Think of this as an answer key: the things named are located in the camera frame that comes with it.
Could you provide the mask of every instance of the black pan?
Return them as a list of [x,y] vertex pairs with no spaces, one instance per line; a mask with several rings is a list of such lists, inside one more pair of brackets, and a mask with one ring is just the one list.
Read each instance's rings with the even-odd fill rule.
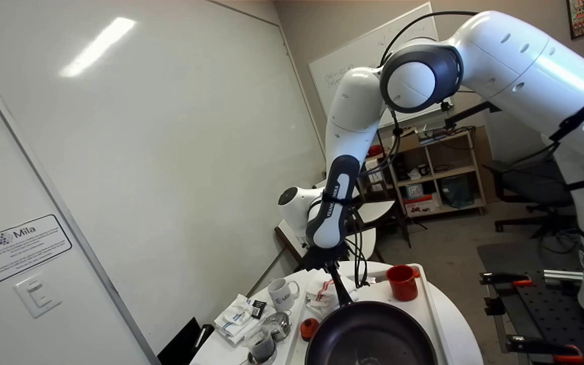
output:
[[329,270],[341,307],[311,336],[305,365],[436,365],[436,351],[420,322],[384,301],[352,301],[337,270]]

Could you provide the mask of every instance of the box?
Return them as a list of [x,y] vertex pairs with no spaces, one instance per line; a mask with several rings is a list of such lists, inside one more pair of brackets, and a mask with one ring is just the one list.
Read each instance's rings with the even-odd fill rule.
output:
[[422,195],[416,198],[406,198],[403,204],[406,204],[408,214],[411,214],[411,212],[436,211],[440,206],[440,201],[436,195]]

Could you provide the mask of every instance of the sign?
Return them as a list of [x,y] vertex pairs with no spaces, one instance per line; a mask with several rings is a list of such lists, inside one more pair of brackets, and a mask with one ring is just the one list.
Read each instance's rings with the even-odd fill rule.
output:
[[70,248],[54,214],[0,231],[0,281]]

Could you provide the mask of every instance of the red mug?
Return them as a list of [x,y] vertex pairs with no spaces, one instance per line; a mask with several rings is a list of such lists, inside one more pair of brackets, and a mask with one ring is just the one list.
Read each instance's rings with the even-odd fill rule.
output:
[[387,279],[395,299],[408,301],[417,295],[416,288],[417,270],[411,265],[393,265],[387,270]]
[[318,321],[315,318],[305,318],[298,326],[300,338],[304,338],[304,340],[309,340],[315,330],[318,330]]

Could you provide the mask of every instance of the shelving unit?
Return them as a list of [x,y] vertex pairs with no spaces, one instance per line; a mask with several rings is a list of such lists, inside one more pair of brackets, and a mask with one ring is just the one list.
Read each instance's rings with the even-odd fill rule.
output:
[[406,217],[427,217],[487,206],[471,129],[427,142],[401,142],[387,186],[393,186]]

